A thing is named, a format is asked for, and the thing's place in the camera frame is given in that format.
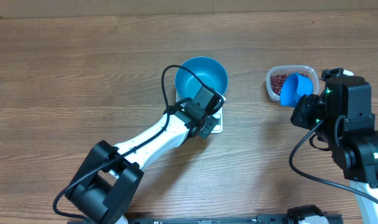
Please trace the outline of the blue plastic measuring scoop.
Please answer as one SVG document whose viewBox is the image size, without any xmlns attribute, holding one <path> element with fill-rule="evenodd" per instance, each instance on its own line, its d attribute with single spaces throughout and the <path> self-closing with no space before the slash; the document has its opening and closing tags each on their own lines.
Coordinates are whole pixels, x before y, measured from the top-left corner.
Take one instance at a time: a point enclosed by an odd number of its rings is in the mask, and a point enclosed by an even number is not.
<svg viewBox="0 0 378 224">
<path fill-rule="evenodd" d="M 285 80 L 280 92 L 280 105 L 296 107 L 303 95 L 313 93 L 312 81 L 299 73 L 293 73 Z"/>
</svg>

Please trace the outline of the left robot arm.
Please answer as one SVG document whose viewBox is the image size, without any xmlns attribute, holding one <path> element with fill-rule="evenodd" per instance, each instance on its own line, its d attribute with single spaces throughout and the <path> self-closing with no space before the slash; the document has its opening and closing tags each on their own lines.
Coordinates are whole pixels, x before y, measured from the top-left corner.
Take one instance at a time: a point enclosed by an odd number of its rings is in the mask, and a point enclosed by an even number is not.
<svg viewBox="0 0 378 224">
<path fill-rule="evenodd" d="M 167 151 L 217 125 L 213 117 L 224 97 L 205 86 L 193 98 L 169 106 L 158 123 L 137 137 L 114 146 L 95 144 L 64 196 L 81 211 L 85 223 L 127 223 L 124 216 L 144 170 Z"/>
</svg>

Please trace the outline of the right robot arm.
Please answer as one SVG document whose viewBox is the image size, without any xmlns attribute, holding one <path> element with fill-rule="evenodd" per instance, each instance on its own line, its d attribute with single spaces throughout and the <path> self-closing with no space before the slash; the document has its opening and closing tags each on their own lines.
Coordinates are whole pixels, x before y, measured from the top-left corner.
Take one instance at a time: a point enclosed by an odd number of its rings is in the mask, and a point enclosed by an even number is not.
<svg viewBox="0 0 378 224">
<path fill-rule="evenodd" d="M 356 196 L 364 223 L 378 223 L 378 130 L 372 113 L 371 85 L 363 77 L 343 68 L 325 69 L 321 74 L 325 89 L 320 95 L 303 95 L 290 118 L 294 126 L 308 133 L 293 148 L 313 138 L 327 143 L 334 163 L 350 185 L 342 185 L 307 174 L 289 166 L 297 174 L 336 187 Z"/>
</svg>

